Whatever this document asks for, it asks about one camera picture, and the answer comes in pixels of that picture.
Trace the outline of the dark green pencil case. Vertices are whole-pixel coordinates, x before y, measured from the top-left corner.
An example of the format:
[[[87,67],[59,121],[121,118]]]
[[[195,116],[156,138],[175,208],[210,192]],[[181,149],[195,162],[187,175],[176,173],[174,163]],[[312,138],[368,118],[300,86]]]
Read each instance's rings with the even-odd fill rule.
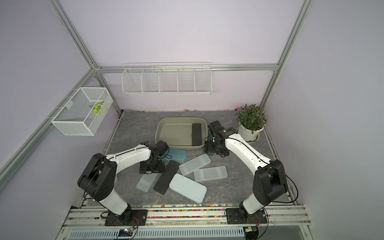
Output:
[[[215,154],[214,148],[213,148],[213,137],[212,135],[209,135],[205,142],[205,152],[209,156],[213,156]]]

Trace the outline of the teal blue pencil case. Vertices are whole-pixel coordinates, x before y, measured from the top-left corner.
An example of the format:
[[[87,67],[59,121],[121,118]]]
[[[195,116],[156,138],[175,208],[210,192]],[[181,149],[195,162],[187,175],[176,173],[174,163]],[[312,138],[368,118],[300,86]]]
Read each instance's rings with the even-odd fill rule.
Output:
[[[160,157],[160,159],[164,161],[176,161],[184,163],[187,160],[187,151],[169,149],[163,156]]]

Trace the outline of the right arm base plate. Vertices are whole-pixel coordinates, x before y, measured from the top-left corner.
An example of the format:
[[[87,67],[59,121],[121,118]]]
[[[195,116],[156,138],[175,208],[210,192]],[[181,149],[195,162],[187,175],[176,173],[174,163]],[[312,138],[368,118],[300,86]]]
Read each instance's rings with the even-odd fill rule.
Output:
[[[256,211],[253,214],[248,214],[246,210],[242,208],[228,208],[224,211],[224,216],[227,219],[227,224],[229,225],[239,225],[239,224],[266,224],[267,215],[263,209]]]

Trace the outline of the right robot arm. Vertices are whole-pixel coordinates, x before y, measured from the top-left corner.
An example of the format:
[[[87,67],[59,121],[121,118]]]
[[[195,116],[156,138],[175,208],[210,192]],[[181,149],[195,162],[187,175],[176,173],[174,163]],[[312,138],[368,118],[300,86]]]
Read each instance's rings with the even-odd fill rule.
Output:
[[[252,193],[240,204],[240,209],[252,215],[289,191],[282,162],[272,161],[248,144],[234,128],[224,128],[219,121],[208,125],[214,152],[221,157],[235,154],[254,176]]]

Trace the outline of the black pencil case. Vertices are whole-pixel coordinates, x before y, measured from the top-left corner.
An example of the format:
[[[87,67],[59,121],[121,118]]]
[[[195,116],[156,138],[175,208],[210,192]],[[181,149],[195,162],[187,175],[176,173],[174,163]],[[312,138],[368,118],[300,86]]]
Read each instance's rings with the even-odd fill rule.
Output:
[[[192,124],[192,146],[202,145],[202,125]]]
[[[170,161],[168,163],[168,165],[165,168],[165,172],[161,174],[157,183],[154,185],[155,192],[161,195],[164,195],[167,192],[171,180],[179,170],[179,166],[180,166],[180,163],[176,161]]]

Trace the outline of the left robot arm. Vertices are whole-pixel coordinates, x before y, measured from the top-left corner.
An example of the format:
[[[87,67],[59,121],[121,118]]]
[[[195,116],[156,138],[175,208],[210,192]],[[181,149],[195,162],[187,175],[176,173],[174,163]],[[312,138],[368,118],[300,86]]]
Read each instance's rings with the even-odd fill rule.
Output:
[[[116,154],[95,154],[79,177],[77,185],[110,213],[128,218],[131,206],[114,189],[116,175],[137,163],[140,164],[140,174],[164,173],[162,157],[168,149],[164,141],[154,145],[146,141]]]

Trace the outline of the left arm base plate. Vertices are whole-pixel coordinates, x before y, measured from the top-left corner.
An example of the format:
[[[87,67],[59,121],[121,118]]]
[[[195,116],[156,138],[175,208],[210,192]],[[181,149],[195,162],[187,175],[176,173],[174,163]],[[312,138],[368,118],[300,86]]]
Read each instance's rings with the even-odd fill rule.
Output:
[[[119,226],[144,226],[147,221],[148,211],[143,209],[127,210],[122,215],[115,215],[108,212],[106,217],[106,227],[119,227]]]

